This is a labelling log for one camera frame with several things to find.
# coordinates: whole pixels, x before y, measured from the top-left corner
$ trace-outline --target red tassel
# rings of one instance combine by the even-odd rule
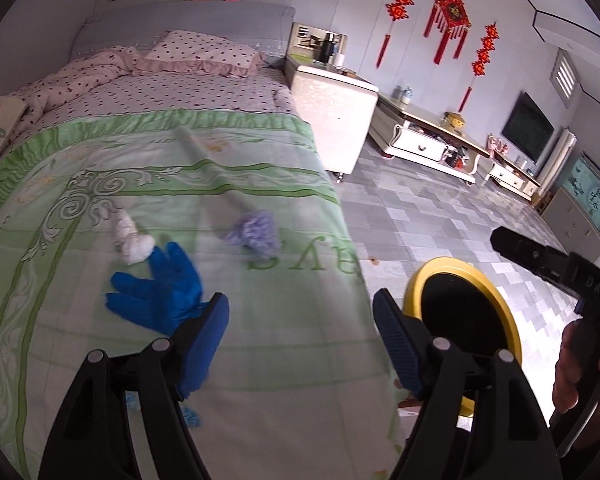
[[[431,9],[431,15],[429,16],[429,21],[427,22],[427,28],[424,29],[424,37],[428,38],[431,33],[431,28],[433,27],[433,20],[436,19],[436,6],[433,6]]]
[[[440,41],[440,46],[438,47],[438,51],[436,52],[436,57],[433,58],[433,62],[436,65],[439,65],[440,61],[442,60],[442,55],[445,53],[446,44],[449,42],[450,35],[451,31],[449,31],[449,29],[446,29],[442,34],[442,40]]]
[[[462,110],[464,110],[464,105],[469,100],[469,96],[471,95],[472,90],[473,90],[473,88],[471,88],[470,86],[466,90],[466,94],[464,94],[464,99],[462,99],[462,104],[460,105],[460,108],[458,108],[458,112],[462,112]]]
[[[464,42],[466,41],[466,37],[469,34],[469,29],[466,27],[462,32],[462,38],[460,38],[460,43],[458,43],[458,48],[456,48],[456,53],[454,54],[454,59],[458,59],[460,57],[460,52],[462,51],[462,47],[464,47]]]
[[[390,39],[390,34],[384,35],[384,42],[382,43],[382,48],[380,49],[380,54],[378,55],[378,61],[376,61],[376,68],[380,68],[380,63],[382,63],[382,58],[384,57],[384,52],[386,51],[386,47],[389,44]]]

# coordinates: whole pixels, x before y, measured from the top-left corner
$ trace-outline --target polka dot bedsheet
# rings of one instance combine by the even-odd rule
[[[125,75],[44,114],[31,128],[11,139],[9,151],[44,128],[70,119],[168,108],[222,108],[297,115],[285,75],[273,68],[262,68],[247,78],[168,72]]]

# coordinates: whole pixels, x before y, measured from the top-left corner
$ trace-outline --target blue gripper pad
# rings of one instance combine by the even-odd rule
[[[178,384],[178,393],[183,399],[202,386],[228,324],[229,300],[221,294],[184,359],[182,379]]]
[[[419,319],[405,316],[385,288],[374,296],[373,315],[402,387],[422,400],[428,389],[424,375],[429,331]]]

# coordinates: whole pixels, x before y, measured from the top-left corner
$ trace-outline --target green blanket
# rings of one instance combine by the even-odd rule
[[[388,363],[336,193],[308,124],[287,114],[165,110],[81,118],[0,163],[0,447],[37,476],[86,353],[135,352],[156,334],[106,309],[124,208],[190,254],[230,301],[230,323],[191,430],[217,480],[381,480],[400,427]],[[270,210],[282,250],[253,260],[224,236]],[[137,413],[145,478],[154,478]]]

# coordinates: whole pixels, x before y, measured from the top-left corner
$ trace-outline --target tiled floor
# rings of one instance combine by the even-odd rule
[[[496,285],[516,320],[523,370],[548,418],[560,335],[575,319],[575,300],[501,258],[489,243],[491,231],[504,225],[560,248],[530,205],[493,182],[468,186],[414,162],[382,158],[369,138],[336,190],[370,294],[385,287],[401,304],[409,277],[436,256],[473,264]]]

